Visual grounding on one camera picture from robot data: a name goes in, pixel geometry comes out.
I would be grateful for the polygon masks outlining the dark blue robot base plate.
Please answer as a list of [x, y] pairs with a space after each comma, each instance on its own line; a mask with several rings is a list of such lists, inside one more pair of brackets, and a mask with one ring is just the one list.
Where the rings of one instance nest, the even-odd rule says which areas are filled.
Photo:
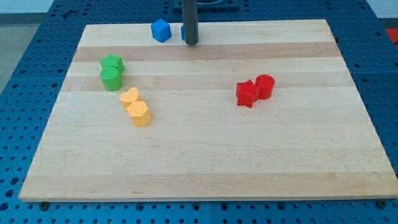
[[[181, 0], [173, 0], [172, 9], [173, 12], [181, 12], [182, 11], [182, 1]], [[198, 10], [223, 10], [223, 9], [239, 9], [239, 0], [197, 0], [197, 9]]]

